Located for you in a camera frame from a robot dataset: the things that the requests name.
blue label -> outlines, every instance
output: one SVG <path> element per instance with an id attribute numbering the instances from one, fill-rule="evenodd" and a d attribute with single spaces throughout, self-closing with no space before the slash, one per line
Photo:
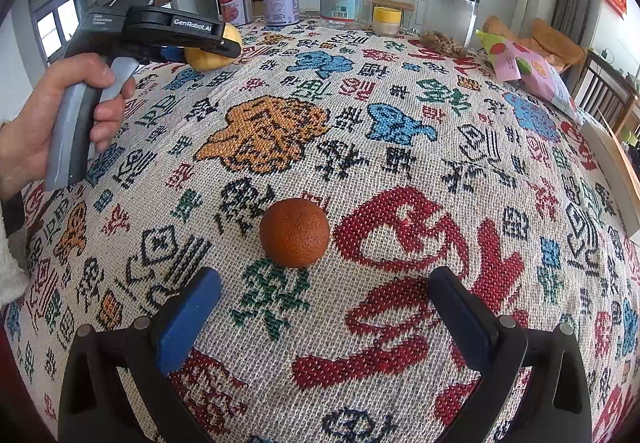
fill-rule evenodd
<path id="1" fill-rule="evenodd" d="M 320 0 L 320 15 L 325 19 L 355 20 L 356 0 Z"/>

wrist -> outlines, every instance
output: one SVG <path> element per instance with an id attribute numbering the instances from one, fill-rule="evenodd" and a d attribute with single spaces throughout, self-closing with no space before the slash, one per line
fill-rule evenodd
<path id="1" fill-rule="evenodd" d="M 12 122 L 0 125 L 0 199 L 10 199 L 27 185 L 20 161 L 15 154 Z"/>

woven fabric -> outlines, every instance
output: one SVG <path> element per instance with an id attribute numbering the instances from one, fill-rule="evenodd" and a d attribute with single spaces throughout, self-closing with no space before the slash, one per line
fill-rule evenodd
<path id="1" fill-rule="evenodd" d="M 6 331 L 50 429 L 76 328 L 126 327 L 210 266 L 222 298 L 170 379 L 215 441 L 433 441 L 478 379 L 428 302 L 426 277 L 447 264 L 495 314 L 574 327 L 605 442 L 640 383 L 640 265 L 577 128 L 484 57 L 414 36 L 316 20 L 241 32 L 222 70 L 142 68 L 86 181 L 26 195 L 31 286 Z M 304 269 L 271 263 L 258 238 L 290 197 L 331 226 Z"/>

human hand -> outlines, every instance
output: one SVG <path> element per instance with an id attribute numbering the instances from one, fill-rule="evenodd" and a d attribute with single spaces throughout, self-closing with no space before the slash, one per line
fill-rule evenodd
<path id="1" fill-rule="evenodd" d="M 0 129 L 0 198 L 8 199 L 30 181 L 43 179 L 51 131 L 65 88 L 84 81 L 96 88 L 114 83 L 115 75 L 96 53 L 82 53 L 50 65 L 20 114 Z M 113 100 L 95 107 L 90 137 L 96 152 L 104 152 L 124 119 L 125 99 L 133 96 L 130 78 Z"/>

snack bag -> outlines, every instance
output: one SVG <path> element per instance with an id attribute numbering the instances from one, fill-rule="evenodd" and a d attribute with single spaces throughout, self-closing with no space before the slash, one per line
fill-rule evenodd
<path id="1" fill-rule="evenodd" d="M 582 117 L 564 81 L 538 53 L 500 35 L 479 30 L 476 30 L 476 35 L 494 65 L 498 82 L 522 80 L 532 95 L 549 102 L 576 124 L 582 125 Z"/>

